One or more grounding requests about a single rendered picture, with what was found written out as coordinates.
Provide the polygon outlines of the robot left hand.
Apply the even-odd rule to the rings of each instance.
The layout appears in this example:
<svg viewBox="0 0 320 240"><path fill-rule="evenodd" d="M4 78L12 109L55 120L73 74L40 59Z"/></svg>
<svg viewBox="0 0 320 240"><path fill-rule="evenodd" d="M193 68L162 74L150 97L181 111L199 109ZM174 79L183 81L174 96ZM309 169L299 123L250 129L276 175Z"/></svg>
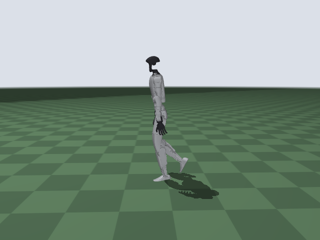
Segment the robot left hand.
<svg viewBox="0 0 320 240"><path fill-rule="evenodd" d="M161 118L161 121L156 121L158 124L157 124L157 127L156 127L156 132L158 132L159 133L159 135L165 135L165 133L167 134L167 132L166 132L166 129L165 129L165 126L164 126L164 124L162 123L163 122L163 118L162 118L162 116L160 117ZM156 119L157 120L157 119ZM163 130L164 129L164 130ZM164 132L165 131L165 132ZM160 133L161 132L161 133ZM162 133L163 132L163 133Z"/></svg>

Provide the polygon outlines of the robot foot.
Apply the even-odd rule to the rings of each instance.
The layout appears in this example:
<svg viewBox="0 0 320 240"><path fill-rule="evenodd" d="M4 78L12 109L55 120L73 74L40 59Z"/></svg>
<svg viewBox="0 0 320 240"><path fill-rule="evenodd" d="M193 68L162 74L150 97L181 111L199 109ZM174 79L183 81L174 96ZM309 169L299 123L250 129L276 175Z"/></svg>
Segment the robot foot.
<svg viewBox="0 0 320 240"><path fill-rule="evenodd" d="M165 175L164 175L165 176ZM160 177L154 179L154 182L159 182L159 181L164 181L164 180L169 180L171 179L171 176L169 174L167 174L167 177L164 177L163 175L161 175Z"/></svg>
<svg viewBox="0 0 320 240"><path fill-rule="evenodd" d="M185 167L187 161L188 161L188 158L186 158L186 157L184 157L182 159L182 161L181 161L182 163L180 163L180 171L179 171L180 173L182 172L183 168Z"/></svg>

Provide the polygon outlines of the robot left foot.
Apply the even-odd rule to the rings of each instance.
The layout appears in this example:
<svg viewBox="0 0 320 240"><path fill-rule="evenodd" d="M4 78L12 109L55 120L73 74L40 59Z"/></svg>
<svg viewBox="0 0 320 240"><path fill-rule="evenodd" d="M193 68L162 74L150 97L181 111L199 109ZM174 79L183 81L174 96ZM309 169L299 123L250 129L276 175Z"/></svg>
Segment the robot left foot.
<svg viewBox="0 0 320 240"><path fill-rule="evenodd" d="M164 175L165 176L165 175ZM164 180L169 180L171 179L171 176L169 174L167 174L167 177L164 177L163 175L161 175L160 177L154 179L154 182L159 182L159 181L164 181Z"/></svg>

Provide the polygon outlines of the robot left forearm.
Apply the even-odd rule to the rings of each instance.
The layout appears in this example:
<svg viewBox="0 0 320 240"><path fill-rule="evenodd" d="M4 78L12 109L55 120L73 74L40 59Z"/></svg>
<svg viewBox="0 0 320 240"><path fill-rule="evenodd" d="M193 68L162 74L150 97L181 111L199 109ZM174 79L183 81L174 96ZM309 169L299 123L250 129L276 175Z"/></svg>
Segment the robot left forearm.
<svg viewBox="0 0 320 240"><path fill-rule="evenodd" d="M155 116L156 116L156 120L158 122L161 121L161 116L162 116L162 110L161 110L161 107L162 107L162 100L159 96L157 96L155 98L155 101L156 101L156 104L154 105L155 106Z"/></svg>

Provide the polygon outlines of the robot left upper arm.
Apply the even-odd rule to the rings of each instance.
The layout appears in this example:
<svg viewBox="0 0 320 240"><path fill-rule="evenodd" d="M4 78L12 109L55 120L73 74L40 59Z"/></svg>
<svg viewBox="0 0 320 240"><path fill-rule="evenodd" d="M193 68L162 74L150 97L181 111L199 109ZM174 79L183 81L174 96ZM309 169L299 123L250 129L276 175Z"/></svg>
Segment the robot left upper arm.
<svg viewBox="0 0 320 240"><path fill-rule="evenodd" d="M160 76L155 76L153 78L153 84L154 84L154 91L155 91L155 94L156 96L153 97L153 102L156 103L156 97L159 96L162 100L162 78Z"/></svg>

